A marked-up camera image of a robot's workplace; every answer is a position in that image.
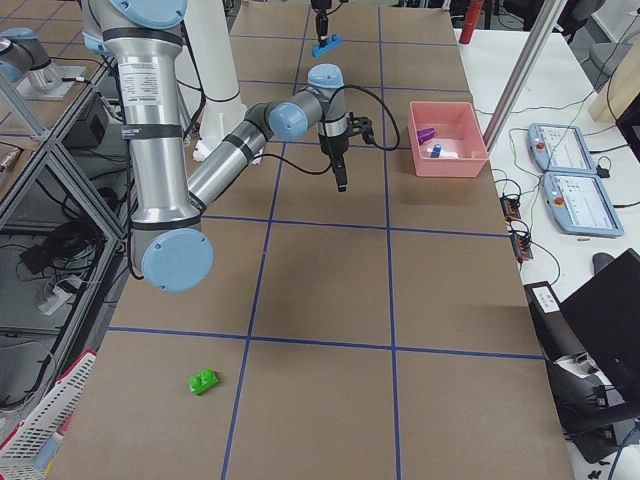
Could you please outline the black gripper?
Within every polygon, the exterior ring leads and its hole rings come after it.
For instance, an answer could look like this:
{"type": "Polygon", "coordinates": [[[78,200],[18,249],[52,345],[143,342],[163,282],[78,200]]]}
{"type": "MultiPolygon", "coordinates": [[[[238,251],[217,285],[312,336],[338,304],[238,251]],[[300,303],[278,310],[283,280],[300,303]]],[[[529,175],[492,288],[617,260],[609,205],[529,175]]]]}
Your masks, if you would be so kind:
{"type": "Polygon", "coordinates": [[[315,26],[319,46],[326,46],[329,43],[330,36],[328,34],[329,20],[328,17],[335,11],[339,10],[344,1],[339,1],[338,6],[333,8],[332,0],[311,0],[311,9],[315,13],[315,26]]]}
{"type": "Polygon", "coordinates": [[[321,151],[329,158],[337,190],[346,192],[348,175],[344,154],[349,149],[349,140],[354,136],[361,136],[366,142],[373,140],[373,123],[368,117],[349,113],[337,120],[318,122],[317,133],[321,151]]]}

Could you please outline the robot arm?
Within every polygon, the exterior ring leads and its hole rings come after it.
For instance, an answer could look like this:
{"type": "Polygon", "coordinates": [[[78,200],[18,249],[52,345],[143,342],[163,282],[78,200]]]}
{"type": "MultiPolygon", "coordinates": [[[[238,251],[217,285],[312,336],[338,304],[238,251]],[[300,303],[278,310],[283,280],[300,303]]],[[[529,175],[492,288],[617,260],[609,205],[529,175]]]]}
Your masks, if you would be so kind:
{"type": "Polygon", "coordinates": [[[334,64],[314,66],[307,85],[283,101],[242,104],[228,24],[218,1],[85,1],[86,46],[116,60],[137,206],[128,256],[134,271],[157,289],[182,292],[210,272],[214,250],[201,216],[263,153],[272,138],[293,141],[316,129],[339,190],[347,186],[344,155],[353,136],[373,139],[371,121],[346,108],[345,82],[334,64]],[[216,147],[200,167],[185,167],[185,126],[176,61],[193,64],[221,93],[229,116],[216,147]]]}
{"type": "Polygon", "coordinates": [[[315,14],[315,29],[317,43],[312,46],[312,55],[320,56],[342,44],[342,39],[338,34],[329,34],[329,16],[337,12],[345,1],[340,1],[336,8],[333,8],[332,0],[311,0],[310,6],[315,14]]]}

